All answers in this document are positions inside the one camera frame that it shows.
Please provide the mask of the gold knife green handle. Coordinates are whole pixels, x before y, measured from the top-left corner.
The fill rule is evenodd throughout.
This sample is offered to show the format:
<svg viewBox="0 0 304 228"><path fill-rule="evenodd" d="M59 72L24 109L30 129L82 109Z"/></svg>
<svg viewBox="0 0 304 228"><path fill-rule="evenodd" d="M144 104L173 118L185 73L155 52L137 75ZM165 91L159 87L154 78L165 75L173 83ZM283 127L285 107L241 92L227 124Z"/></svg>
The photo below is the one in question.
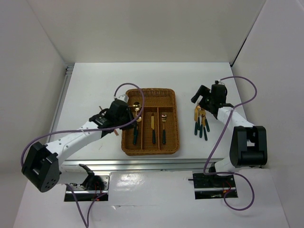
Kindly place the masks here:
<svg viewBox="0 0 304 228"><path fill-rule="evenodd" d="M151 114L151 129L152 129L152 143L156 144L156 130L155 130L155 123L156 123L156 114Z"/></svg>
<svg viewBox="0 0 304 228"><path fill-rule="evenodd" d="M194 135L198 134L198 129L199 129L199 110L200 106L196 106L194 109L194 121L195 121L195 128L194 128Z"/></svg>

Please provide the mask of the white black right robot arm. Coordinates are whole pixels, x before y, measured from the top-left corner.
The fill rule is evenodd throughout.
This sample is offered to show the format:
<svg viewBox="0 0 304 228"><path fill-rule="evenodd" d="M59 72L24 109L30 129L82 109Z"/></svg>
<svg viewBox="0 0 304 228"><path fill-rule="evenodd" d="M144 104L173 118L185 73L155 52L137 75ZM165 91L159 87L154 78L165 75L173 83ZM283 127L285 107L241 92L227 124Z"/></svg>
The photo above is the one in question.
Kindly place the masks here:
<svg viewBox="0 0 304 228"><path fill-rule="evenodd" d="M218 186L223 182L224 176L233 175L240 168L264 166L268 160L265 127L254 125L243 118L236 111L236 105L226 102L227 94L226 86L216 81L211 88L201 85L191 99L194 103L201 96L199 106L224 124L223 132L212 149L203 171L212 186ZM207 164L226 130L232 132L229 155L213 163L207 170Z"/></svg>

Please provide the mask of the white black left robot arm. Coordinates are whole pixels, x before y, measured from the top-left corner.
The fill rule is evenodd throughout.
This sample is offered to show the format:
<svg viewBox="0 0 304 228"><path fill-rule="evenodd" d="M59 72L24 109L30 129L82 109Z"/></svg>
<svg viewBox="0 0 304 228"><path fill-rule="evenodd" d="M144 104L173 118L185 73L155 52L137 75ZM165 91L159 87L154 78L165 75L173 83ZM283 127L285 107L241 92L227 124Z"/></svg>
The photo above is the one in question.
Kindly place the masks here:
<svg viewBox="0 0 304 228"><path fill-rule="evenodd" d="M115 99L109 108L93 115L79 129L47 144L31 145L22 173L40 192L47 192L57 184L75 184L88 190L101 179L84 164L68 168L63 163L85 146L104 138L115 129L132 129L136 126L126 101Z"/></svg>

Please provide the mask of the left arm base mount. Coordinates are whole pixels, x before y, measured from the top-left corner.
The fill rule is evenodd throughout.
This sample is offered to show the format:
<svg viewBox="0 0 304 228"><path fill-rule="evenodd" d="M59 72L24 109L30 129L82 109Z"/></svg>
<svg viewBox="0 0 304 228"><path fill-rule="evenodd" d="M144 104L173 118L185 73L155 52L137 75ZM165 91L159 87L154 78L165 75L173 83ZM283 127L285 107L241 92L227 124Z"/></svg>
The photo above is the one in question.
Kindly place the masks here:
<svg viewBox="0 0 304 228"><path fill-rule="evenodd" d="M65 202L108 201L109 173L95 173L85 164L63 166L66 187Z"/></svg>

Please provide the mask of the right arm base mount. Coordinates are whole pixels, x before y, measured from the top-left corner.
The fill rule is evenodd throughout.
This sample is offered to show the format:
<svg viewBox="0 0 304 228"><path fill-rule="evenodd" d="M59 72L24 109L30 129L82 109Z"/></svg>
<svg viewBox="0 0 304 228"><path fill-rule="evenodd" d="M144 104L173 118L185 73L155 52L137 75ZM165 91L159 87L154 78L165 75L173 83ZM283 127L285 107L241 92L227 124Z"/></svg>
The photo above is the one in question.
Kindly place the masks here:
<svg viewBox="0 0 304 228"><path fill-rule="evenodd" d="M193 184L196 200L222 199L227 193L227 198L237 198L237 189L233 175L218 176L194 173L188 178Z"/></svg>

